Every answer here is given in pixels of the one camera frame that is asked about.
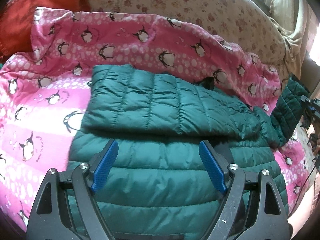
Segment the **person's right hand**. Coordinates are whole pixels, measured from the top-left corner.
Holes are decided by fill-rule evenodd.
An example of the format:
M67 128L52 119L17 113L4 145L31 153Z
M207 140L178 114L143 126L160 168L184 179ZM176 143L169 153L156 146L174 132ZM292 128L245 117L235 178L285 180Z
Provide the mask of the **person's right hand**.
M315 133L310 134L308 142L312 146L312 151L315 156L314 158L315 168L317 172L319 172L319 141L320 141L319 134L315 134Z

